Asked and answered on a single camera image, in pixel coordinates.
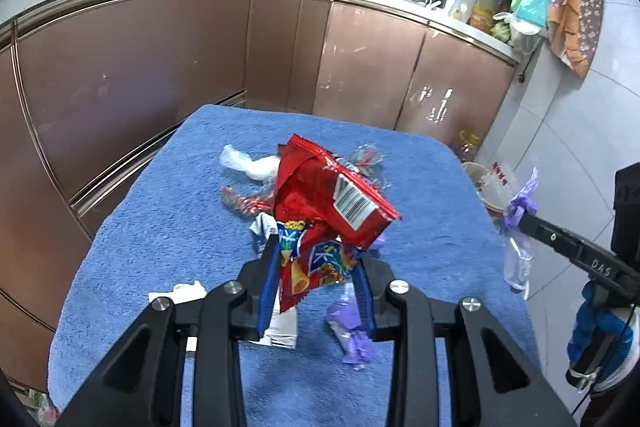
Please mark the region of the blue white gloved right hand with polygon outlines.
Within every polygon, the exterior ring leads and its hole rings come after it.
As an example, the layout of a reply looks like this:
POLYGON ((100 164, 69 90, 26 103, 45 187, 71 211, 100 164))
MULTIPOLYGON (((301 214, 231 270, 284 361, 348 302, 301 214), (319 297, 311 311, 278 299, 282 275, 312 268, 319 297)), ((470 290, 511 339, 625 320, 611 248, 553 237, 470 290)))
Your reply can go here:
POLYGON ((567 345, 566 380, 578 390, 609 391, 639 362, 639 311, 635 305, 614 308, 620 300, 595 281, 582 288, 582 298, 567 345))

